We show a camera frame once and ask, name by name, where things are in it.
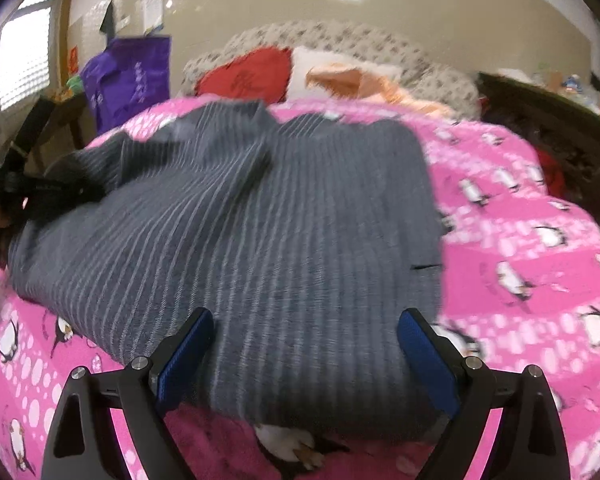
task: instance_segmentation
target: red cloth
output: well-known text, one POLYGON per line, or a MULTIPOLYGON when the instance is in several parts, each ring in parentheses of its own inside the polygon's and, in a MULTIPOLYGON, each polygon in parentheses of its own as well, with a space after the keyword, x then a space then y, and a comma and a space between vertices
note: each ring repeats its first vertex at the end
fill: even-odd
POLYGON ((279 103, 285 99, 290 76, 291 49, 263 46, 207 72, 198 83, 196 95, 279 103))
POLYGON ((560 169, 560 164, 558 164, 558 162, 547 152, 540 150, 535 146, 534 149, 538 154, 538 161, 542 167, 544 180, 549 194, 556 198, 562 198, 564 196, 564 191, 566 190, 566 184, 564 181, 564 174, 560 169))

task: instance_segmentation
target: purple tote bag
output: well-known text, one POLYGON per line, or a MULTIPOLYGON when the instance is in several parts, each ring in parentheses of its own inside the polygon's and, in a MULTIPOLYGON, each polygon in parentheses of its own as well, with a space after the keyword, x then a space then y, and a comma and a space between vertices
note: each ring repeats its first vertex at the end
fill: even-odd
POLYGON ((115 38, 80 76, 99 134, 169 99, 169 36, 115 38))

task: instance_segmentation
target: gray striped garment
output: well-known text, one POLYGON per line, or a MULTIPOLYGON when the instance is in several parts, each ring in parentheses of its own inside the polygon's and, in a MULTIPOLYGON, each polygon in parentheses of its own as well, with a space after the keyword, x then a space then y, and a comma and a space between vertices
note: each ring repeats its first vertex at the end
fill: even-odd
POLYGON ((218 333, 192 402, 367 437, 417 438, 435 420, 395 336, 403 309, 433 320, 440 304, 442 229, 405 126, 279 124, 257 102, 217 102, 48 174, 106 195, 30 201, 14 289, 117 361, 204 306, 218 333))

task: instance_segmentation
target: spotted fabric headboard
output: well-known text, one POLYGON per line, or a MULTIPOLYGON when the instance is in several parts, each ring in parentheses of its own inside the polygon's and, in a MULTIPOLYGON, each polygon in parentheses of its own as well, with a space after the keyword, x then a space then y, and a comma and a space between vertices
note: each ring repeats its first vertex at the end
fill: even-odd
POLYGON ((184 68, 181 94, 191 95, 209 70, 262 45, 307 46, 402 67, 400 84, 415 97, 443 102, 467 119, 480 115, 478 91, 466 74, 431 61, 421 46, 401 34, 352 22, 300 20, 252 28, 195 59, 184 68))

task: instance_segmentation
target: penguin print blanket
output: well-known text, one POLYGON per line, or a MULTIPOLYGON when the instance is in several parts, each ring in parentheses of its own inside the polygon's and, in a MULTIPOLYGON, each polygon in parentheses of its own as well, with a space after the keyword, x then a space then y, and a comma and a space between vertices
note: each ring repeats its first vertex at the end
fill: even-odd
MULTIPOLYGON (((174 99, 123 128, 143 140, 213 99, 174 99)), ((434 329, 492 368, 540 365, 560 412, 571 476, 590 478, 600 468, 600 229, 577 206, 547 195, 534 150, 500 126, 387 105, 306 100, 270 110, 280 121, 308 112, 353 123, 391 118, 414 132, 446 226, 434 329)), ((77 365, 120 368, 64 319, 21 300, 0 273, 0 460, 14 478, 38 478, 62 385, 77 365)), ((420 442, 253 427, 184 404, 166 422, 201 480, 409 480, 430 452, 420 442)), ((468 480, 480 478, 497 423, 492 413, 468 480)), ((114 424, 132 478, 146 480, 121 413, 114 424)))

